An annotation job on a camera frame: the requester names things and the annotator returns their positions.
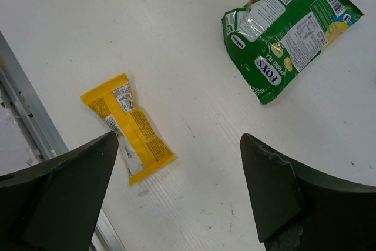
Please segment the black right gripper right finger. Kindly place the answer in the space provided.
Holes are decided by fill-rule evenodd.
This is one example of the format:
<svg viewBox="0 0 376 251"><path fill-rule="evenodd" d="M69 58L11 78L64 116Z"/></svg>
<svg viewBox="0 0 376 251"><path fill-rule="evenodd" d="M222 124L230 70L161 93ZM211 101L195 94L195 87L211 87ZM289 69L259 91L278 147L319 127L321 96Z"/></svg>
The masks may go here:
<svg viewBox="0 0 376 251"><path fill-rule="evenodd" d="M248 133L240 150L266 250L375 249L375 187L320 172Z"/></svg>

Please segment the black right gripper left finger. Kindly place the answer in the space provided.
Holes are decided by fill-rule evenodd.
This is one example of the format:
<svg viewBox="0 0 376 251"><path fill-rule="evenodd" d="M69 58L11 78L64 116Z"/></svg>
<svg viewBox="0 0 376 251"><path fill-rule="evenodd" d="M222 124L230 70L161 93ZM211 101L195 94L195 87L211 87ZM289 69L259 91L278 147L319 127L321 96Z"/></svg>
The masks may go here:
<svg viewBox="0 0 376 251"><path fill-rule="evenodd" d="M117 152L108 132L1 176L1 250L89 250Z"/></svg>

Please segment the yellow snack bar wrapper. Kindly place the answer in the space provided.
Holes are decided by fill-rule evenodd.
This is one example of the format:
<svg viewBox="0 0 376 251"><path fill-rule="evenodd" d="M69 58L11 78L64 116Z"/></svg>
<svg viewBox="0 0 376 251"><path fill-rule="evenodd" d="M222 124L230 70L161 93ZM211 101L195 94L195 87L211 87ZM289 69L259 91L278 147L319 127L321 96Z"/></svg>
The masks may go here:
<svg viewBox="0 0 376 251"><path fill-rule="evenodd" d="M80 98L117 134L130 186L176 159L138 107L126 74L106 81Z"/></svg>

